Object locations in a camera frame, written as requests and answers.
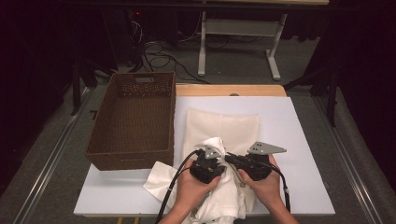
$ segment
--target wire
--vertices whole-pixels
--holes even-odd
[[[222,49],[222,48],[226,47],[230,43],[251,44],[251,43],[257,42],[257,41],[259,41],[259,40],[264,38],[263,36],[255,36],[251,40],[242,40],[242,39],[234,38],[234,37],[240,36],[240,35],[207,35],[207,36],[209,38],[211,38],[212,40],[216,41],[216,42],[224,41],[224,43],[221,46],[219,46],[219,47],[212,47],[212,46],[210,46],[208,44],[209,41],[206,41],[207,42],[207,47],[210,48],[210,49]]]
[[[159,50],[155,51],[155,52],[148,53],[147,50],[148,50],[150,47],[152,47],[152,46],[159,46],[159,47],[161,47],[161,48],[160,48]],[[150,42],[149,44],[147,44],[147,46],[146,46],[145,49],[144,49],[144,51],[145,51],[144,54],[147,54],[147,55],[149,55],[149,56],[152,56],[152,58],[151,58],[150,60],[147,60],[147,63],[149,64],[149,66],[150,66],[151,68],[162,68],[162,67],[165,67],[166,65],[168,65],[168,64],[170,64],[170,63],[174,63],[174,70],[175,70],[175,71],[177,70],[177,66],[180,66],[180,67],[183,68],[183,70],[186,72],[186,74],[187,74],[189,77],[191,77],[191,78],[184,78],[184,77],[181,77],[178,73],[176,73],[177,76],[178,76],[180,79],[187,80],[187,81],[198,81],[198,82],[201,82],[201,83],[210,84],[209,82],[207,82],[207,81],[205,81],[205,80],[202,80],[202,79],[200,79],[200,78],[198,78],[198,77],[192,75],[192,74],[189,72],[189,70],[186,68],[186,66],[184,66],[182,63],[180,63],[180,62],[179,62],[175,57],[173,57],[172,55],[163,53],[163,50],[164,50],[164,48],[163,48],[163,46],[162,46],[159,42]],[[161,64],[161,65],[154,65],[153,62],[154,62],[155,60],[159,60],[159,59],[165,59],[165,63],[163,63],[163,64]]]
[[[186,38],[186,39],[179,40],[178,41],[179,43],[182,43],[182,42],[185,42],[185,41],[188,41],[188,40],[191,40],[191,39],[194,39],[194,38],[200,36],[200,35],[197,34],[197,32],[198,32],[199,25],[201,24],[200,23],[201,18],[202,18],[202,13],[199,14],[198,22],[197,22],[197,25],[195,26],[195,30],[192,33],[192,35],[190,37]]]
[[[257,162],[260,165],[270,168],[271,170],[277,172],[280,175],[280,177],[282,178],[282,182],[283,182],[283,192],[285,193],[285,205],[286,205],[286,208],[288,209],[288,211],[290,212],[290,194],[289,194],[288,186],[286,185],[285,176],[282,174],[282,172],[280,172],[280,170],[276,166],[274,166],[271,163],[268,164],[263,161],[255,161],[255,162]]]
[[[143,29],[142,29],[142,26],[140,26],[140,24],[137,23],[136,21],[131,21],[131,24],[134,24],[134,36],[136,35],[137,28],[139,28],[140,36],[139,36],[139,41],[137,42],[137,44],[139,44],[139,43],[142,41],[142,37],[143,37]]]
[[[193,38],[183,40],[182,42],[179,42],[179,44],[186,46],[186,47],[195,47],[199,46],[201,44],[201,40],[197,39],[197,37],[200,37],[201,35],[197,35]]]
[[[95,74],[96,77],[101,78],[104,81],[109,81],[110,80],[110,76],[104,76],[104,75],[98,74],[97,72],[94,72],[94,74]]]
[[[139,70],[142,66],[143,66],[143,59],[142,59],[142,57],[139,57],[137,59],[137,62],[135,64],[134,68],[130,69],[128,72],[130,72],[130,73],[137,72],[137,70]]]
[[[198,150],[194,150],[192,153],[190,153],[190,154],[186,157],[186,159],[184,159],[184,161],[183,161],[183,162],[180,164],[180,166],[178,167],[178,169],[177,169],[177,171],[176,171],[176,174],[175,174],[174,178],[172,179],[171,184],[169,185],[168,191],[166,191],[165,197],[163,198],[163,204],[161,205],[161,209],[160,209],[160,212],[158,213],[157,220],[155,221],[155,224],[159,223],[159,222],[161,221],[161,219],[163,218],[163,211],[165,210],[166,203],[168,202],[169,196],[171,195],[172,189],[173,189],[174,185],[176,184],[176,181],[177,181],[178,176],[179,176],[182,172],[184,172],[184,171],[186,171],[186,170],[188,170],[188,169],[190,169],[190,168],[186,168],[186,169],[184,169],[184,170],[181,170],[181,169],[184,167],[184,164],[187,162],[187,160],[188,160],[191,156],[193,156],[193,155],[195,155],[195,154],[197,154],[197,153],[198,153]]]
[[[145,50],[143,51],[143,57],[145,57],[146,63],[148,64],[148,66],[149,66],[149,68],[150,68],[150,71],[151,71],[151,72],[154,72],[154,69],[152,68],[151,63],[149,62],[149,59],[148,59],[148,56],[147,56]]]

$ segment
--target fabric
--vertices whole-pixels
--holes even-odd
[[[183,224],[229,224],[237,218],[245,218],[246,213],[251,212],[256,200],[254,192],[240,183],[236,173],[224,161],[224,156],[227,151],[239,155],[247,154],[248,148],[257,141],[259,125],[258,115],[222,115],[189,109],[182,158],[198,147],[211,146],[217,149],[221,155],[219,162],[227,169],[221,175],[218,186],[207,195],[197,210],[191,212]],[[156,162],[143,187],[162,201],[176,171],[171,166]],[[175,203],[176,192],[177,185],[169,197],[168,207]]]

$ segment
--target cable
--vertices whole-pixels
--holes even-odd
[[[222,40],[225,40],[225,42],[221,45],[221,46],[219,46],[219,47],[211,47],[210,45],[209,45],[209,41],[207,41],[206,42],[206,46],[208,47],[208,48],[210,48],[210,49],[222,49],[222,48],[224,48],[224,47],[226,47],[227,45],[228,45],[228,43],[230,42],[230,38],[227,38],[227,37],[223,37],[222,35],[209,35],[209,36],[211,36],[212,38],[216,38],[216,37],[222,37],[222,38],[220,38],[220,40],[222,41]]]
[[[184,170],[182,170],[182,171],[181,171],[181,169],[184,167],[184,164],[187,162],[187,160],[188,160],[191,156],[193,156],[194,154],[197,154],[197,153],[198,153],[198,150],[194,150],[192,153],[190,153],[190,154],[186,157],[186,159],[184,159],[184,161],[183,161],[183,162],[180,164],[180,166],[178,167],[178,169],[177,169],[177,171],[176,171],[176,174],[175,174],[174,178],[172,179],[171,184],[169,185],[168,191],[166,191],[165,197],[163,198],[163,204],[161,205],[161,209],[160,209],[160,212],[158,213],[157,220],[155,221],[155,224],[159,223],[159,222],[161,221],[161,219],[163,218],[163,211],[165,210],[166,203],[168,202],[169,196],[171,195],[172,189],[173,189],[174,185],[176,184],[176,181],[177,181],[178,176],[179,176],[182,172],[188,170],[189,168],[186,168],[186,169],[184,169]]]
[[[143,29],[142,29],[142,26],[140,26],[140,24],[137,23],[136,21],[131,21],[131,24],[134,24],[134,36],[136,35],[137,28],[139,28],[140,36],[139,36],[139,41],[137,42],[137,44],[139,44],[139,43],[142,41],[142,37],[143,37]]]
[[[98,74],[97,72],[94,72],[94,74],[95,74],[95,76],[96,77],[98,77],[98,78],[101,78],[102,80],[104,80],[104,81],[109,81],[110,80],[110,77],[109,76],[103,76],[103,75],[101,75],[101,74]]]
[[[150,48],[151,46],[159,46],[159,47],[161,47],[161,48],[160,48],[160,50],[157,50],[156,52],[148,53],[147,50],[148,50],[148,48]],[[192,78],[184,78],[184,77],[181,77],[178,73],[176,73],[177,76],[178,76],[180,79],[188,80],[188,81],[198,81],[198,82],[201,82],[201,83],[210,84],[209,82],[207,82],[207,81],[205,81],[205,80],[202,80],[202,79],[200,79],[200,78],[198,78],[198,77],[192,75],[192,74],[189,72],[189,70],[186,68],[186,66],[184,66],[182,63],[180,63],[180,62],[179,62],[175,57],[173,57],[172,55],[163,53],[163,46],[162,46],[160,43],[158,43],[158,42],[150,42],[149,44],[147,44],[146,48],[144,49],[144,52],[145,52],[145,54],[147,54],[147,55],[153,57],[153,58],[151,58],[150,60],[147,60],[147,62],[148,62],[148,64],[149,64],[149,66],[151,67],[151,69],[152,69],[152,68],[162,68],[162,67],[165,67],[166,65],[168,65],[169,63],[175,63],[175,64],[174,64],[174,70],[175,70],[175,71],[177,70],[177,66],[179,65],[180,67],[182,67],[182,68],[184,69],[184,71],[186,72],[186,74],[187,74],[189,77],[192,77]],[[161,64],[161,65],[154,65],[154,64],[153,64],[153,61],[158,60],[158,59],[166,59],[166,62],[165,62],[164,64]]]
[[[200,35],[197,35],[197,32],[198,32],[199,25],[201,24],[200,23],[201,18],[202,18],[202,13],[199,14],[198,22],[197,22],[197,25],[195,26],[195,30],[192,33],[192,35],[190,37],[186,38],[186,39],[179,40],[178,41],[179,43],[182,43],[182,42],[185,42],[185,41],[188,41],[188,40],[191,40],[191,39],[194,39],[194,38],[200,36]]]
[[[255,162],[257,162],[260,165],[270,168],[271,170],[277,172],[280,175],[280,177],[282,178],[282,182],[283,182],[283,192],[285,193],[285,205],[286,205],[286,208],[288,209],[288,211],[290,212],[290,193],[289,193],[288,186],[286,185],[285,176],[282,174],[282,172],[280,172],[280,170],[276,166],[274,166],[271,163],[267,164],[263,161],[255,161]]]
[[[154,69],[152,68],[151,63],[149,63],[149,59],[148,59],[148,56],[146,55],[146,51],[145,50],[143,51],[143,57],[145,57],[146,63],[148,64],[148,66],[150,68],[150,71],[154,72]]]
[[[142,66],[143,66],[143,59],[142,59],[142,57],[139,57],[137,59],[137,62],[135,64],[134,68],[130,69],[128,72],[129,73],[137,72],[137,70],[139,70]]]

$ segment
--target black wall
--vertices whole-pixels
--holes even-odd
[[[336,58],[338,86],[350,113],[396,189],[395,4],[380,0],[361,1],[356,6],[360,9],[357,12],[332,16],[306,73],[320,68],[329,58]]]
[[[45,1],[0,3],[0,193],[70,82],[54,15]]]

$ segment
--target basket handle hole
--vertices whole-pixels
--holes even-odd
[[[136,82],[154,82],[154,78],[152,77],[136,77],[134,80]]]

